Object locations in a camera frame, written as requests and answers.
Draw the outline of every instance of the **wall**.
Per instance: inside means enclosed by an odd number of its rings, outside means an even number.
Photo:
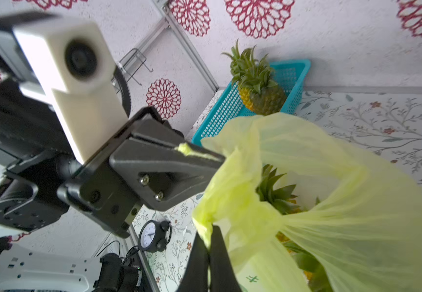
[[[260,57],[311,59],[305,85],[422,86],[422,0],[174,0],[170,7],[220,86],[231,79],[220,54],[237,39],[240,48],[256,45]]]
[[[0,14],[28,9],[94,20],[115,61],[138,44],[161,18],[148,0],[0,0]],[[156,105],[162,117],[186,134],[214,92],[170,30],[159,35],[144,54],[154,71],[142,67],[135,75],[141,85],[129,81],[132,112],[148,104]],[[106,236],[97,224],[71,208],[56,223],[22,237],[18,243],[38,251],[83,257],[92,256]]]

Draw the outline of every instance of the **blue plastic basket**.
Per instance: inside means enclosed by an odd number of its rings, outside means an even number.
[[[287,94],[282,113],[293,114],[302,98],[303,80],[310,69],[310,60],[289,60],[270,64],[275,69],[274,80]],[[229,83],[210,113],[191,139],[193,144],[201,146],[201,139],[219,134],[224,124],[235,117],[251,116],[255,113],[248,110],[240,99],[238,83]]]

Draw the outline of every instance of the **clock face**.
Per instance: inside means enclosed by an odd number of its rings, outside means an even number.
[[[156,234],[156,225],[154,222],[149,222],[143,229],[141,234],[140,244],[142,248],[147,248],[153,242],[154,236]]]

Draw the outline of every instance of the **screw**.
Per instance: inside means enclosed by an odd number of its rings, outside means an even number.
[[[94,204],[97,201],[99,201],[100,198],[101,198],[101,193],[98,190],[94,190],[90,193],[88,197],[88,202],[90,202],[91,204]]]
[[[149,175],[145,174],[140,180],[140,184],[147,186],[149,184]]]
[[[159,192],[157,193],[157,195],[155,196],[157,201],[162,201],[162,199],[164,198],[164,193],[163,192]]]
[[[112,213],[112,214],[117,214],[118,212],[119,212],[119,206],[118,205],[114,205],[113,207],[112,207],[112,209],[110,209],[110,212]]]

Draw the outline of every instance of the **pineapple crown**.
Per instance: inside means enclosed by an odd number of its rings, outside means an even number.
[[[232,85],[239,82],[239,85],[249,88],[254,93],[261,94],[263,88],[277,86],[277,82],[272,79],[274,69],[266,61],[267,55],[261,60],[254,58],[255,47],[247,48],[240,54],[239,40],[237,40],[235,47],[231,49],[232,54],[225,52],[222,54],[232,59]]]

